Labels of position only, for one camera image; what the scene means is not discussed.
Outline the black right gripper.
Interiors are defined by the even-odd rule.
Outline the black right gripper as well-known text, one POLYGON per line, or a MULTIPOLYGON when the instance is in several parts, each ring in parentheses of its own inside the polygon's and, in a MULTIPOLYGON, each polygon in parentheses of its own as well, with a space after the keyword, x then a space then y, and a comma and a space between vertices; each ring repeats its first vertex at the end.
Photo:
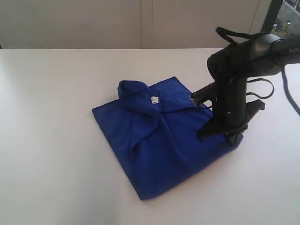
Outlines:
POLYGON ((197 131, 197 138, 201 142, 208 137, 222 135, 229 145, 238 144, 247 127, 246 85, 245 77, 215 80, 214 119, 197 131))

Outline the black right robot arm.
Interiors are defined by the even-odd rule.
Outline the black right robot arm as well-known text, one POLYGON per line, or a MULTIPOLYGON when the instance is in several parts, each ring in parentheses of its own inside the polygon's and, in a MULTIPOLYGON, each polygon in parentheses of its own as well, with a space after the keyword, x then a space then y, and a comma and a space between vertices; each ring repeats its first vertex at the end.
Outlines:
POLYGON ((247 102, 247 83, 261 81, 263 77, 281 73, 284 92, 294 110, 300 108, 292 98, 285 74, 285 66, 300 61, 300 38, 280 39, 272 34, 251 35, 243 43, 231 43, 211 55, 207 67, 213 83, 191 94, 192 102, 199 106, 205 101, 212 102, 212 118, 197 131, 203 141, 214 135, 224 135, 234 146, 248 123, 265 109, 264 98, 247 102))

